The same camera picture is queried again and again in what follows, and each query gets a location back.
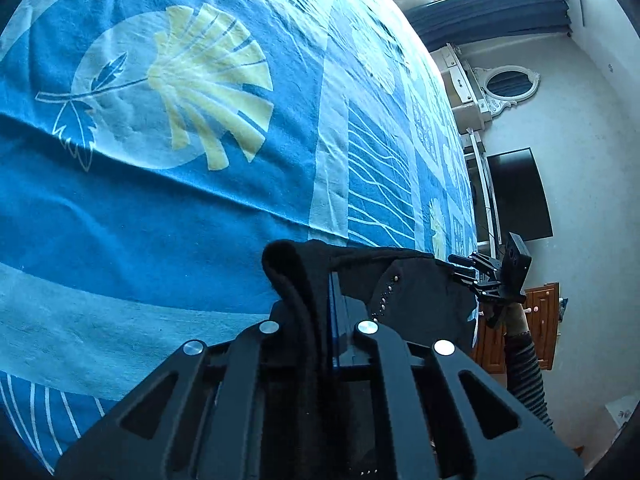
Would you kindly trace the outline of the striped right sleeve forearm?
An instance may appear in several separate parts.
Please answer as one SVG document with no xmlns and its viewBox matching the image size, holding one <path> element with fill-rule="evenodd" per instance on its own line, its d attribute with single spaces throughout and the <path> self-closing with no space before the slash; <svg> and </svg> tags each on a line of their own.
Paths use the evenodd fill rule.
<svg viewBox="0 0 640 480">
<path fill-rule="evenodd" d="M 542 378 L 534 341 L 530 333 L 505 334 L 504 359 L 506 360 L 506 388 L 508 391 L 544 426 L 554 431 L 544 394 L 544 378 Z"/>
</svg>

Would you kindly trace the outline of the right hand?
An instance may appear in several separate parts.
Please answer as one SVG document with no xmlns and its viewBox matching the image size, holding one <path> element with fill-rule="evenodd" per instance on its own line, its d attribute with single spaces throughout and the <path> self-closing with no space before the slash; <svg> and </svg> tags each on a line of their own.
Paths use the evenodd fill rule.
<svg viewBox="0 0 640 480">
<path fill-rule="evenodd" d="M 519 337 L 529 333 L 526 313 L 521 304 L 510 304 L 504 314 L 506 336 Z"/>
</svg>

